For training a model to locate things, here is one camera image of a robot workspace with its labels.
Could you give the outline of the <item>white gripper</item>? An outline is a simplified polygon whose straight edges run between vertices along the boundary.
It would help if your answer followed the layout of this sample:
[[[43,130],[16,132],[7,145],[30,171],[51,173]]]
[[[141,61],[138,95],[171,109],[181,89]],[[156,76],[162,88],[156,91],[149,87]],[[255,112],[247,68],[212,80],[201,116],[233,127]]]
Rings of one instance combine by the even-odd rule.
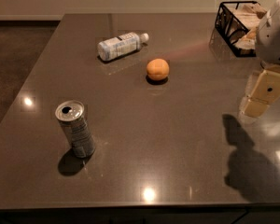
[[[256,54],[267,63],[280,64],[280,0],[260,20]],[[271,66],[260,73],[250,97],[242,99],[239,109],[244,115],[257,118],[279,98],[280,66]]]

